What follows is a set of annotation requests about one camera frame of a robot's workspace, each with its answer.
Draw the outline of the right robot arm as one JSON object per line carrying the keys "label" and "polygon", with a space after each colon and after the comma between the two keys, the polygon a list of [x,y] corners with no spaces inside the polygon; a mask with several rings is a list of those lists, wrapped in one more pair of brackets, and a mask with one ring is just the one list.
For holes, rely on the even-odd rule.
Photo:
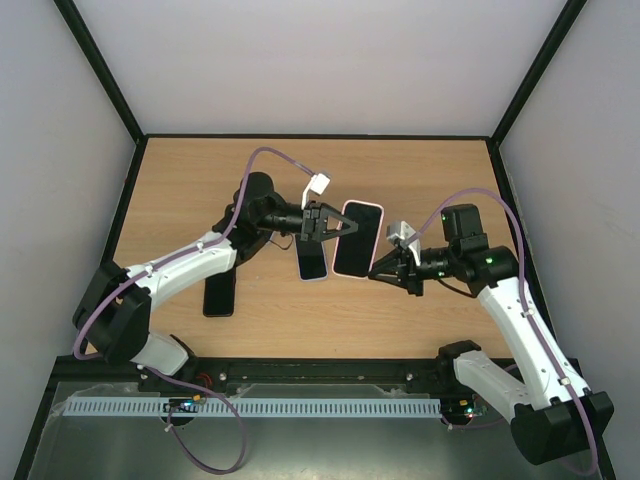
{"label": "right robot arm", "polygon": [[608,394],[595,393],[571,365],[537,308],[521,265],[506,246],[492,247],[478,208],[444,208],[445,246],[420,246],[416,231],[397,221],[387,228],[393,249],[376,261],[372,280],[420,296],[427,280],[454,278],[498,326],[519,371],[498,366],[471,340],[441,347],[436,379],[445,390],[471,389],[509,424],[524,458],[540,465],[581,451],[598,453],[597,443],[614,412]]}

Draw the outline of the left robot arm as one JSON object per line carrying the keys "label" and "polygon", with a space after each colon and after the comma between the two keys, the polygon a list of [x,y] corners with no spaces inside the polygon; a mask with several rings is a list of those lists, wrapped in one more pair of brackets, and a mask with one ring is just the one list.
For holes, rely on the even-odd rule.
{"label": "left robot arm", "polygon": [[324,242],[358,229],[356,221],[325,203],[287,202],[269,175],[249,173],[223,219],[199,239],[142,264],[122,268],[108,261],[96,270],[72,317],[78,331],[74,354],[81,358],[81,345],[88,342],[110,365],[132,362],[173,376],[191,354],[176,337],[151,331],[151,315],[164,302],[244,264],[275,232]]}

